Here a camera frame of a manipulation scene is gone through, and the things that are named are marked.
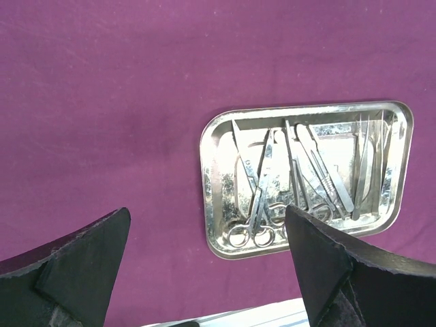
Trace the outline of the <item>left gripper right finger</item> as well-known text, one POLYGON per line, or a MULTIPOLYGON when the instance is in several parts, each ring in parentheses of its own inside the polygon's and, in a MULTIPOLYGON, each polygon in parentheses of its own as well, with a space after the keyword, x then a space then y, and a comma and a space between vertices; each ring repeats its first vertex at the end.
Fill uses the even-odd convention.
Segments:
POLYGON ((288 206, 287 239, 310 326, 434 326, 435 265, 370 245, 288 206))

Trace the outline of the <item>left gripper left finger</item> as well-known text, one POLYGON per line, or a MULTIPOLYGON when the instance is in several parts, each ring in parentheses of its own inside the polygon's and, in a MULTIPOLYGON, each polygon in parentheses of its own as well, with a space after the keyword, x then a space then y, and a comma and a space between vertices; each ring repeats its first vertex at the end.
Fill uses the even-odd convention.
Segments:
POLYGON ((1 261, 1 325, 103 326, 130 225, 120 208, 1 261))

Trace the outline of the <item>steel instrument tray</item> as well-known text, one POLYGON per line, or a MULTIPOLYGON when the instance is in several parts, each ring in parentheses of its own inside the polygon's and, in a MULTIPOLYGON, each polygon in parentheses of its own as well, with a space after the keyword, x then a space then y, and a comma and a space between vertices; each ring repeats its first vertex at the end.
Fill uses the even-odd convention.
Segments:
POLYGON ((327 203, 333 210, 333 218, 328 225, 354 236, 368 236, 388 229, 398 217, 414 130, 414 117, 406 104, 380 101, 233 110, 211 120, 200 138, 206 240, 210 250, 220 258, 237 260, 276 253, 287 248, 285 211, 288 206, 295 205, 285 137, 286 119, 290 122, 291 135, 296 142, 309 196, 314 204, 327 203), (373 166, 382 110, 393 112, 396 119, 392 124, 379 215, 374 215, 373 166), (360 115, 363 133, 369 120, 368 168, 360 218, 353 221, 352 213, 346 212, 341 202, 330 202, 297 138, 295 126, 299 123, 309 126, 334 183, 345 185, 354 204, 358 170, 355 154, 360 115), (234 143, 232 120, 236 121, 241 130, 243 144, 247 147, 246 154, 254 170, 260 168, 266 132, 269 129, 274 131, 273 165, 267 203, 271 218, 274 222, 283 223, 283 227, 276 229, 274 242, 265 248, 256 247, 250 240, 243 248, 237 249, 227 240, 231 227, 246 222, 253 197, 234 143))

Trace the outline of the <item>steel pointed tweezers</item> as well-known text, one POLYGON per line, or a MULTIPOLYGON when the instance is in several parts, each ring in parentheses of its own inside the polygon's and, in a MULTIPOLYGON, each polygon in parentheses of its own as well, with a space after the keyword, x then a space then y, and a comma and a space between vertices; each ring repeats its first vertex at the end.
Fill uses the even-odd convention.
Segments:
POLYGON ((358 136, 356 140, 355 164, 356 184, 354 194, 354 209, 352 211, 352 220, 357 221, 360 218, 362 208, 364 187, 366 183, 367 168, 368 168, 368 145, 369 145, 369 120, 366 122, 366 131, 362 132, 362 115, 359 116, 358 136))

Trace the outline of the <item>purple cloth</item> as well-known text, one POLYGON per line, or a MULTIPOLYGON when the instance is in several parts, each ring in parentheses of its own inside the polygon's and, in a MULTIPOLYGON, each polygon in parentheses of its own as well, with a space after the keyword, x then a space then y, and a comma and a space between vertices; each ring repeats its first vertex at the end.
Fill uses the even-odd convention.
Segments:
POLYGON ((289 251, 205 239, 199 141, 233 108, 395 99, 414 135, 375 246, 435 261, 434 1, 2 1, 1 258, 120 207, 107 326, 298 298, 289 251))

